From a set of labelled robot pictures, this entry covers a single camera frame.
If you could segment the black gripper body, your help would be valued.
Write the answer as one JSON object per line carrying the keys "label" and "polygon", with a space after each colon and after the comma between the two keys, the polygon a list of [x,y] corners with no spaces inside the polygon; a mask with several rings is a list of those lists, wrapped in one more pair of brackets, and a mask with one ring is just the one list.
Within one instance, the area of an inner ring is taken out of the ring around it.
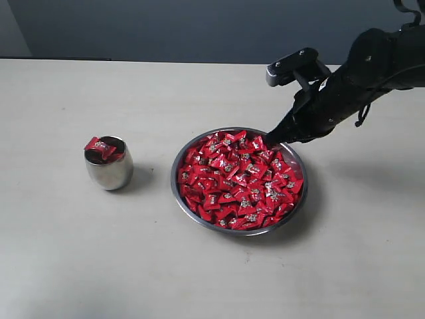
{"label": "black gripper body", "polygon": [[324,137],[353,114],[357,115],[355,126],[361,126],[371,104],[391,92],[391,89],[375,83],[356,83],[353,75],[347,66],[339,67],[310,102],[293,111],[299,132],[297,142],[305,143]]}

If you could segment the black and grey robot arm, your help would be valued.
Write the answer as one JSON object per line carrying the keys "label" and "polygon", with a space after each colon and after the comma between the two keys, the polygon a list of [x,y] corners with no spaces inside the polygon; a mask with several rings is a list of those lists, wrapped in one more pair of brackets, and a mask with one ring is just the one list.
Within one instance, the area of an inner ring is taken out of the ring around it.
{"label": "black and grey robot arm", "polygon": [[353,114],[359,127],[381,96],[424,87],[424,26],[361,33],[335,71],[319,61],[315,49],[306,47],[269,64],[266,81],[271,87],[293,81],[301,86],[290,111],[266,134],[271,146],[322,138]]}

